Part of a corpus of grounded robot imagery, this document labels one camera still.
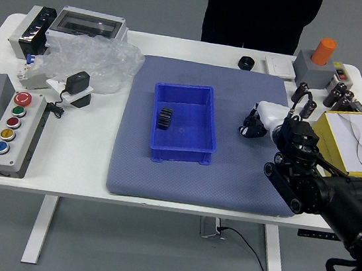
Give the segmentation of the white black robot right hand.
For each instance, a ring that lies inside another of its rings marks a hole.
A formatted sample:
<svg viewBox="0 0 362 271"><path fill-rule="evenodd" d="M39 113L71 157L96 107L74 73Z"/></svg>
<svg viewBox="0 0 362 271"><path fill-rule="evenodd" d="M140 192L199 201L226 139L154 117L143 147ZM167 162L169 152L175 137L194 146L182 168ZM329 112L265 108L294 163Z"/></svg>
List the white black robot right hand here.
<svg viewBox="0 0 362 271"><path fill-rule="evenodd" d="M267 133L275 142L277 132L287 117L289 108L269 101L256 103L238 131L246 138L260 138Z"/></svg>

